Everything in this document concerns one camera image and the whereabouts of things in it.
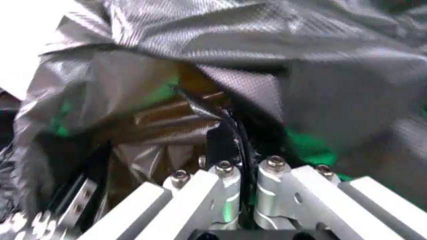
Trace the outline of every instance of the black plastic sheet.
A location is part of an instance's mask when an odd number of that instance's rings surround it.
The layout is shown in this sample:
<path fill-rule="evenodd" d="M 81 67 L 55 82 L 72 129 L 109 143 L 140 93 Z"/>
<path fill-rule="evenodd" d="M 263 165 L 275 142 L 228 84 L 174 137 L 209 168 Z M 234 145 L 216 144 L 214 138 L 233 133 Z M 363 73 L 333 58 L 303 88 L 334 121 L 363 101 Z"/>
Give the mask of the black plastic sheet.
<path fill-rule="evenodd" d="M 16 199 L 34 215 L 60 184 L 49 162 L 64 160 L 36 136 L 68 138 L 151 104 L 169 60 L 198 66 L 248 114 L 347 151 L 419 107 L 426 16 L 416 1 L 77 2 L 15 120 Z"/>

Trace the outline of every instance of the metal frame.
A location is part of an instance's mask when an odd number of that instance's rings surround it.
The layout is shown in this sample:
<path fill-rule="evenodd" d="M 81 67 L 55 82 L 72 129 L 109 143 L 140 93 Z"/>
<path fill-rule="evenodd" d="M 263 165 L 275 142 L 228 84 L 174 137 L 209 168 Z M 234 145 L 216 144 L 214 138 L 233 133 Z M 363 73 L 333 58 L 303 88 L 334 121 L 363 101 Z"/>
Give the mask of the metal frame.
<path fill-rule="evenodd" d="M 274 172 L 261 162 L 256 209 L 297 220 L 305 229 L 327 226 L 340 239 L 403 239 L 310 166 Z"/>
<path fill-rule="evenodd" d="M 405 239 L 427 239 L 427 213 L 365 176 L 339 188 Z"/>
<path fill-rule="evenodd" d="M 171 191 L 145 182 L 78 240 L 133 240 L 170 199 Z"/>
<path fill-rule="evenodd" d="M 86 208 L 86 205 L 91 200 L 92 195 L 97 189 L 98 185 L 87 178 L 83 185 L 78 190 L 77 194 L 71 201 L 64 214 L 59 219 L 59 225 L 74 227 Z"/>
<path fill-rule="evenodd" d="M 187 240 L 195 229 L 208 229 L 222 210 L 223 192 L 216 174 L 199 170 L 135 240 Z"/>

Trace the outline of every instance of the green surface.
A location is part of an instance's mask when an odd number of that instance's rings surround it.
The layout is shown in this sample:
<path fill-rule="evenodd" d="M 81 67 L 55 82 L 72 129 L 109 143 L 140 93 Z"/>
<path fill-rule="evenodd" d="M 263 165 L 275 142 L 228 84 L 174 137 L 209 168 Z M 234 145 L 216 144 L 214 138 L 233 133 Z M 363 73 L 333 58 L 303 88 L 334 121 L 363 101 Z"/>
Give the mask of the green surface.
<path fill-rule="evenodd" d="M 138 106 L 139 109 L 146 108 L 152 104 L 165 100 L 175 94 L 172 86 L 179 83 L 178 76 L 170 77 L 166 82 L 158 88 L 151 91 L 147 96 L 142 98 L 142 103 Z M 70 100 L 65 100 L 59 108 L 56 115 L 50 118 L 50 128 L 58 136 L 67 137 L 70 135 L 66 127 L 66 117 L 73 110 L 73 103 Z"/>
<path fill-rule="evenodd" d="M 311 165 L 324 164 L 331 166 L 337 161 L 337 155 L 328 145 L 319 138 L 285 129 L 288 136 L 289 146 L 296 156 Z M 342 181 L 349 181 L 350 176 L 337 173 Z"/>

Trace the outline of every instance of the metal clamp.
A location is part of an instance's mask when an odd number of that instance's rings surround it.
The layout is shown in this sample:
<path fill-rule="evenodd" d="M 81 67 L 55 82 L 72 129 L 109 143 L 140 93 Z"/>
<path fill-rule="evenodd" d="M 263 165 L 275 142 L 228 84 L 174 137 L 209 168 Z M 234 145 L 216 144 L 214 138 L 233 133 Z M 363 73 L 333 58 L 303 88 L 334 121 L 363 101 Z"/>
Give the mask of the metal clamp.
<path fill-rule="evenodd" d="M 219 211 L 213 218 L 212 230 L 236 230 L 238 228 L 238 218 L 240 210 L 240 185 L 241 173 L 229 161 L 221 161 L 218 165 L 212 166 L 209 173 L 218 175 L 223 184 L 223 192 L 220 194 L 225 198 L 221 203 L 222 211 Z M 185 170 L 177 170 L 163 182 L 163 187 L 172 191 L 173 196 L 192 179 L 192 176 Z"/>
<path fill-rule="evenodd" d="M 135 240 L 187 240 L 194 230 L 208 229 L 222 210 L 223 192 L 216 174 L 199 170 Z"/>
<path fill-rule="evenodd" d="M 236 230 L 240 211 L 241 173 L 229 161 L 221 161 L 209 169 L 209 173 L 217 174 L 224 185 L 225 201 L 222 211 L 214 218 L 212 230 Z"/>
<path fill-rule="evenodd" d="M 264 160 L 258 166 L 259 213 L 295 220 L 305 229 L 327 227 L 340 239 L 403 239 L 312 167 L 291 169 L 277 161 Z M 260 227 L 270 227 L 256 215 L 254 219 Z"/>

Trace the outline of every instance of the green light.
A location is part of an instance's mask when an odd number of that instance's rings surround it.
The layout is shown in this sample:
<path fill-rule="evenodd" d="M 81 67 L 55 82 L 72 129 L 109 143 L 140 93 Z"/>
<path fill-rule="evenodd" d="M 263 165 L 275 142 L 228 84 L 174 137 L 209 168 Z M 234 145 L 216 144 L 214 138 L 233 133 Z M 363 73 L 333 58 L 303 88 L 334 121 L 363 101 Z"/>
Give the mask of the green light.
<path fill-rule="evenodd" d="M 222 218 L 224 219 L 224 222 L 231 222 L 233 220 L 232 214 L 232 205 L 226 201 L 224 207 L 222 208 Z"/>

